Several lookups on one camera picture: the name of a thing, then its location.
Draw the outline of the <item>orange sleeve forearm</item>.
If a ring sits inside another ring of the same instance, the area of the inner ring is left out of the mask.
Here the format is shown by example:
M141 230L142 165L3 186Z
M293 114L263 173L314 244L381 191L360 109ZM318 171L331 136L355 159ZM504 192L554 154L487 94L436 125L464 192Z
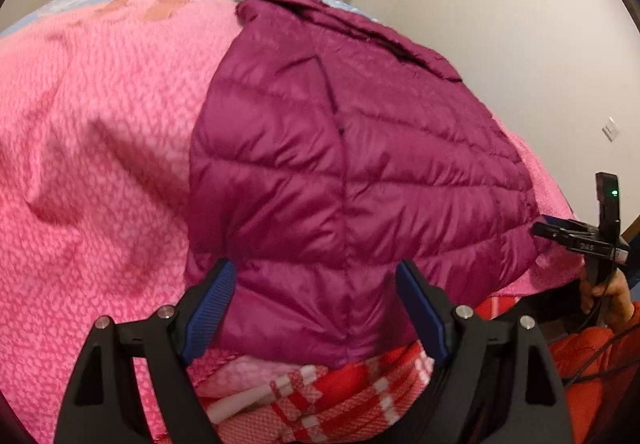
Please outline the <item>orange sleeve forearm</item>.
M600 443L629 407L639 412L639 304L620 331L591 327L555 341L550 352L566 385L576 443Z

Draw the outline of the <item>person's right hand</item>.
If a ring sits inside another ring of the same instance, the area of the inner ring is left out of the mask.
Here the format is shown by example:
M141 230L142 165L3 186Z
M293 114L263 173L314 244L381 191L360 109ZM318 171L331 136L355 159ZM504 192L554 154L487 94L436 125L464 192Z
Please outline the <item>person's right hand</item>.
M582 312L589 314L594 303L604 297L608 300L608 308L603 321L613 331L622 330L634 317L634 302L628 288L626 277L621 271L616 271L608 283L591 286L586 273L580 275L580 307Z

